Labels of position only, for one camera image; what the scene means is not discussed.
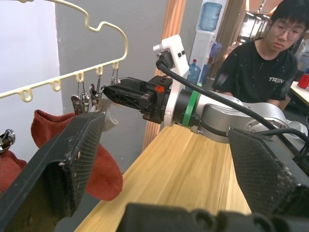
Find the white wall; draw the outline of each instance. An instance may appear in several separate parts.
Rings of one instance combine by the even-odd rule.
[[[0,9],[0,92],[58,76],[55,5],[0,1]],[[26,161],[37,151],[30,132],[36,109],[61,115],[61,93],[48,85],[34,89],[30,103],[18,95],[0,99],[0,133],[15,131],[10,150]]]

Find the hanger hook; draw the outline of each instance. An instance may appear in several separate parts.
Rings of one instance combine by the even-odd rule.
[[[78,83],[84,82],[84,73],[83,72],[76,74],[75,77],[76,77],[76,80],[77,80]]]
[[[24,89],[24,90],[22,90],[21,92],[19,92],[18,94],[19,94],[21,100],[23,100],[24,102],[30,102],[30,101],[32,100],[32,96],[33,96],[33,95],[32,95],[32,91],[31,91],[30,88]]]
[[[61,90],[61,81],[60,80],[55,80],[53,82],[50,83],[52,85],[52,88],[55,92],[58,92],[59,90]]]
[[[113,64],[112,64],[112,68],[113,68],[114,70],[118,70],[118,68],[119,68],[119,62],[117,61],[117,62],[113,63]]]
[[[97,67],[96,72],[97,72],[98,76],[102,76],[103,75],[103,66]]]

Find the gray wall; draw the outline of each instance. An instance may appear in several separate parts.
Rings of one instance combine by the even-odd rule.
[[[155,74],[153,46],[161,39],[166,1],[153,0],[72,0],[90,15],[90,24],[97,27],[101,21],[119,26],[127,35],[129,53],[120,62],[119,77],[150,80]],[[60,74],[120,58],[124,52],[122,36],[109,27],[101,32],[88,31],[84,16],[68,7],[56,5]],[[112,66],[107,66],[101,84],[109,84]],[[85,89],[96,84],[95,71],[85,76]],[[77,93],[77,82],[70,78],[63,82],[64,113],[73,112],[70,97]],[[112,116],[119,125],[102,134],[101,143],[112,154],[124,172],[141,153],[146,121],[137,110],[113,107]]]

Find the eyeglasses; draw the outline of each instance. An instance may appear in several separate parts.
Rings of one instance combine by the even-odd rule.
[[[282,36],[285,34],[285,32],[288,31],[289,40],[298,40],[302,34],[302,32],[297,29],[289,29],[285,26],[275,25],[275,24],[273,25],[273,30],[274,30],[274,34],[277,36]]]

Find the black t-shirt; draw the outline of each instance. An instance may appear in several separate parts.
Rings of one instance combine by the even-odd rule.
[[[283,101],[296,71],[297,59],[290,51],[280,52],[273,60],[265,60],[253,41],[234,49],[224,61],[212,87],[231,92],[247,103]]]

